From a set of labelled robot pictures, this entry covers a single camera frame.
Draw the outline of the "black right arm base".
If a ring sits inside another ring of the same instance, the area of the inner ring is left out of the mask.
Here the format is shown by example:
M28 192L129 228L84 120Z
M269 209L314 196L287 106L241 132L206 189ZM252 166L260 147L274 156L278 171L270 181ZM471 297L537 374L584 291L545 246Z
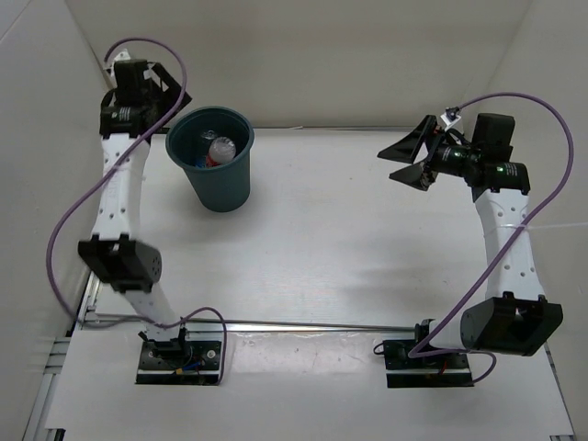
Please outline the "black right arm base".
M467 388L473 386L469 361L462 354L409 358L412 340L383 340L373 348L383 356L388 389Z

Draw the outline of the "red label clear bottle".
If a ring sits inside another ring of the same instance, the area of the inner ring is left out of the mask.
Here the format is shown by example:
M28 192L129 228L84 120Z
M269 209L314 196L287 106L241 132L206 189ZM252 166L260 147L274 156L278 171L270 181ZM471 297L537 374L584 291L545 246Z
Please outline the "red label clear bottle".
M208 168L231 162L237 154L236 144L228 137L217 137L212 141L206 156Z

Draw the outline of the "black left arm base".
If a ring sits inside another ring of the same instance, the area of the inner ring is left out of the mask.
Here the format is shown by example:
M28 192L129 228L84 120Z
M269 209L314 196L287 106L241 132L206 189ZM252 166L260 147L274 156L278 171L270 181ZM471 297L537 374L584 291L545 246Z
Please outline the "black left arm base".
M140 332L137 385L219 386L224 376L221 340L193 340L181 328L178 337L158 342Z

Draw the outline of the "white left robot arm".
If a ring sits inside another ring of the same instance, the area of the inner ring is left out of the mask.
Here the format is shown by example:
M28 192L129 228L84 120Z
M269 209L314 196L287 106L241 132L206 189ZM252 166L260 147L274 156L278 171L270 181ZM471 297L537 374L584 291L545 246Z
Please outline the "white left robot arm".
M116 85L101 102L99 128L107 181L91 237L79 242L78 254L145 318L140 337L153 355L181 368L191 360L193 346L159 284L161 254L139 238L143 170L151 148L151 141L140 137L190 98L179 95L180 84L158 62L115 61L110 72Z

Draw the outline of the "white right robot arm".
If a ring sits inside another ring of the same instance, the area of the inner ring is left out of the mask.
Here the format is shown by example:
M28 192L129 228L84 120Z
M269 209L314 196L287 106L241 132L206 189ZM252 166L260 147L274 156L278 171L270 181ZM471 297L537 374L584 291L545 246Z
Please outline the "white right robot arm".
M485 286L485 299L473 306L461 300L445 319L418 326L410 356L423 367L448 352L532 356L563 321L538 279L526 228L528 172L511 160L514 130L513 117L481 113L467 140L448 117L428 115L378 154L404 165L391 180L420 191L439 175L463 179L481 219L487 268L471 291Z

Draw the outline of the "blue label clear bottle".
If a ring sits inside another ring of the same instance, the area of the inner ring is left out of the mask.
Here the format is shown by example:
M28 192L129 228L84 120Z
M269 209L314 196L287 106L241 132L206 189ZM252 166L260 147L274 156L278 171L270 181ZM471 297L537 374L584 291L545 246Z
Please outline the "blue label clear bottle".
M195 166L206 168L206 158L209 154L210 145L218 138L214 130L203 130L196 138L196 159Z

